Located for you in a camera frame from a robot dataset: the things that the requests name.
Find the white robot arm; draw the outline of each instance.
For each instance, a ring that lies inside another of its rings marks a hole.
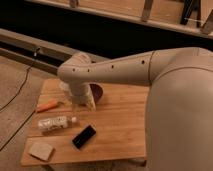
[[[179,48],[100,63],[78,53],[58,76],[79,104],[91,100],[89,82],[151,86],[145,114],[149,171],[213,169],[212,52]]]

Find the floor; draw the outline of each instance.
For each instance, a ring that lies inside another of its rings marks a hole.
[[[27,68],[27,65],[0,56],[0,108],[17,92],[24,80]],[[44,170],[40,166],[22,167],[20,159],[30,122],[30,119],[27,119],[36,107],[43,81],[54,77],[56,76],[32,68],[21,93],[4,110],[0,111],[0,149],[4,147],[0,150],[1,171]],[[63,164],[55,165],[53,168],[56,171],[144,171],[145,168],[140,166],[142,161],[142,159],[132,159]]]

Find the wooden table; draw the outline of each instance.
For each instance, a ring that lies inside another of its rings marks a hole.
[[[70,128],[42,134],[38,120],[60,115],[72,115],[71,103],[59,89],[58,79],[44,82],[38,104],[51,99],[63,102],[61,106],[47,112],[36,113],[31,121],[21,159],[23,166],[75,163],[100,160],[145,157],[144,109],[147,87],[99,84],[104,95],[96,111],[86,107],[77,110],[78,123]],[[86,126],[92,125],[97,134],[78,150],[71,140]],[[48,162],[40,161],[28,154],[36,141],[46,142],[55,148]]]

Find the cable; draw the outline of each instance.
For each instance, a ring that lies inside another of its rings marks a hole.
[[[40,50],[40,48],[37,48],[34,52],[34,60],[32,62],[32,64],[26,69],[26,75],[25,75],[25,78],[24,78],[24,81],[22,82],[22,84],[20,85],[18,91],[16,92],[16,94],[4,105],[0,108],[0,113],[20,94],[22,88],[24,87],[24,85],[26,84],[27,82],[27,79],[28,79],[28,75],[29,75],[29,72],[30,72],[30,69],[34,66],[36,60],[37,60],[37,53],[38,51]]]
[[[13,133],[13,135],[5,142],[3,146],[0,147],[0,152],[10,143],[10,141],[16,136],[16,134],[20,131],[20,129],[27,123],[27,121],[33,116],[35,110],[25,119],[25,121],[21,124],[21,126]]]

